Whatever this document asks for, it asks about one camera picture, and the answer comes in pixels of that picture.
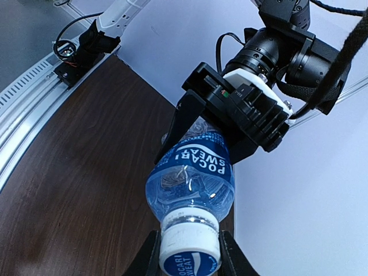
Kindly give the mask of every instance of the wooden table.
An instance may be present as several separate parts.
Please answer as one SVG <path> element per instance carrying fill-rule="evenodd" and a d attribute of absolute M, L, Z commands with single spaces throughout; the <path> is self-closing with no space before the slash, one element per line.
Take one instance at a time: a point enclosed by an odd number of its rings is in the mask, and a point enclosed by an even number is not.
<path fill-rule="evenodd" d="M 122 61 L 104 62 L 0 194 L 0 275 L 122 275 L 159 229 L 144 187 L 173 112 Z M 221 226 L 233 231 L 233 213 Z"/>

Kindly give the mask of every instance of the black cable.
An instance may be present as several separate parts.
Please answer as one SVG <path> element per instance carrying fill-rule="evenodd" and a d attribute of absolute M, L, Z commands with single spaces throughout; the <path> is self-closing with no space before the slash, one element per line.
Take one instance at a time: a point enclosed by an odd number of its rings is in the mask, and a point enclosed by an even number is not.
<path fill-rule="evenodd" d="M 221 73 L 223 71 L 221 66 L 221 44 L 223 43 L 223 39 L 225 36 L 231 36 L 233 39 L 235 39 L 237 42 L 239 42 L 241 45 L 245 45 L 240 38 L 234 33 L 224 33 L 222 34 L 216 42 L 216 69 L 218 73 Z"/>
<path fill-rule="evenodd" d="M 330 89 L 336 85 L 347 66 L 352 62 L 354 56 L 363 47 L 368 40 L 368 9 L 365 11 L 363 18 L 356 25 L 354 30 L 348 35 L 344 42 L 344 46 L 331 64 L 326 76 L 321 81 L 315 93 L 311 96 L 309 102 L 300 110 L 291 116 L 292 120 L 298 119 L 307 114 L 310 110 L 324 99 Z"/>
<path fill-rule="evenodd" d="M 58 37 L 56 38 L 55 40 L 55 43 L 53 45 L 53 52 L 55 53 L 55 55 L 59 58 L 59 59 L 62 59 L 64 60 L 65 56 L 61 55 L 58 51 L 58 48 L 61 46 L 60 43 L 63 43 L 63 44 L 66 44 L 66 43 L 70 43 L 72 45 L 74 45 L 73 42 L 71 42 L 70 40 L 60 40 L 60 38 L 62 37 L 62 35 L 64 34 L 64 32 L 71 26 L 73 25 L 74 23 L 77 23 L 78 21 L 80 20 L 83 20 L 83 19 L 86 19 L 86 18 L 90 18 L 90 17 L 95 17 L 95 16 L 100 16 L 102 13 L 95 13 L 95 14 L 90 14 L 88 16 L 82 16 L 82 17 L 79 17 L 73 21 L 71 21 L 68 25 L 66 25 L 64 27 L 64 29 L 62 29 L 62 31 L 59 33 Z"/>
<path fill-rule="evenodd" d="M 322 9 L 328 10 L 331 13 L 340 13 L 340 14 L 346 14 L 348 16 L 364 16 L 365 10 L 347 10 L 343 9 L 341 7 L 332 7 L 326 4 L 323 4 L 321 1 L 318 0 L 310 0 L 312 3 L 317 5 L 318 7 L 321 7 Z"/>

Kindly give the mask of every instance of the bottle label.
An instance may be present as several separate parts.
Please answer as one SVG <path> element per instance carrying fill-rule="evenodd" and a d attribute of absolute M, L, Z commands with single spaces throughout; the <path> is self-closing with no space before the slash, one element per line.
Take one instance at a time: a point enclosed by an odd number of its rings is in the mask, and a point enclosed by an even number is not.
<path fill-rule="evenodd" d="M 157 164 L 151 175 L 175 166 L 192 166 L 205 174 L 230 182 L 232 167 L 224 138 L 218 132 L 206 132 L 180 141 Z"/>
<path fill-rule="evenodd" d="M 167 258 L 165 272 L 169 276 L 209 276 L 217 270 L 214 257 L 202 252 L 183 252 Z"/>

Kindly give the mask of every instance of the plastic water bottle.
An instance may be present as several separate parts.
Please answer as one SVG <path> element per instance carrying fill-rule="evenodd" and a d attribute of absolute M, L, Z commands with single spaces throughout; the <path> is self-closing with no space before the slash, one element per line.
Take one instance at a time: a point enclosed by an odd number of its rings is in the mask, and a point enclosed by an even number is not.
<path fill-rule="evenodd" d="M 199 118 L 162 157 L 145 192 L 161 222 L 161 269 L 169 276 L 213 275 L 221 266 L 219 222 L 235 193 L 222 135 Z"/>

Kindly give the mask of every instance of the white wall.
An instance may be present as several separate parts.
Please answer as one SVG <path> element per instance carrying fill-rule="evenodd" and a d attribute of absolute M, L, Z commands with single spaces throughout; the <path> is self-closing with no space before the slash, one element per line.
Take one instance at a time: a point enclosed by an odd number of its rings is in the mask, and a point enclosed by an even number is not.
<path fill-rule="evenodd" d="M 87 15 L 104 11 L 113 2 L 114 0 L 71 0 L 70 5 Z"/>
<path fill-rule="evenodd" d="M 88 13 L 103 8 L 98 0 L 74 2 Z M 341 48 L 358 20 L 312 5 L 310 31 Z M 219 35 L 261 26 L 250 0 L 152 0 L 126 30 L 119 56 L 176 103 L 199 62 L 214 66 Z M 238 50 L 226 39 L 223 61 Z M 354 60 L 347 87 L 368 74 L 367 50 Z M 292 130 L 276 151 L 258 151 L 236 166 L 236 239 L 261 275 L 368 275 L 367 93 Z"/>

